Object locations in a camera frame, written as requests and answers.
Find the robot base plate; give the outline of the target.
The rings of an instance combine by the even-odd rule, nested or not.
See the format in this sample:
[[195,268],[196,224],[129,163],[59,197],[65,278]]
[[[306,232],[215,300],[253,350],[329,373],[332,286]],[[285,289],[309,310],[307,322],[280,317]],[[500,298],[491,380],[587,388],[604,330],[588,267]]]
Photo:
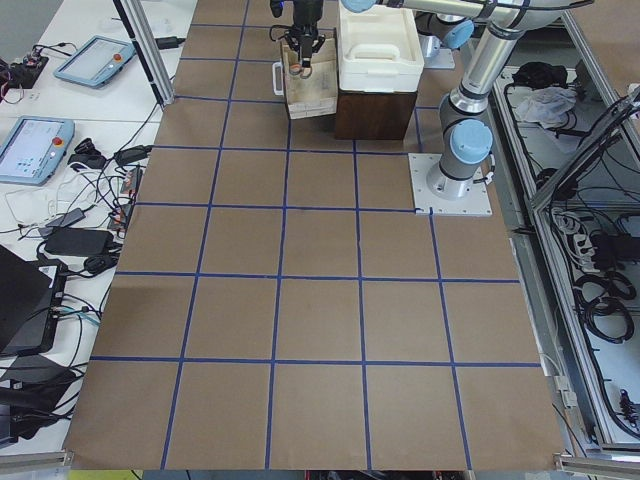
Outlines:
[[436,36],[420,36],[424,68],[431,70],[454,70],[452,50],[442,45]]
[[487,181],[478,167],[466,180],[452,180],[440,169],[440,154],[408,155],[414,212],[429,216],[490,217]]

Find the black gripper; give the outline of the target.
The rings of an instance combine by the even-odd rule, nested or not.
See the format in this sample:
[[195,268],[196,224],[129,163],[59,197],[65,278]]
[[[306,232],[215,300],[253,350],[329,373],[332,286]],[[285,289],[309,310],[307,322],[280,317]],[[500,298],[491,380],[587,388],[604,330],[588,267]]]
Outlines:
[[325,42],[325,35],[312,25],[292,25],[285,29],[282,38],[292,51],[300,55],[304,67],[311,66],[312,55],[318,53]]
[[297,28],[316,28],[322,16],[323,0],[293,1],[293,24]]

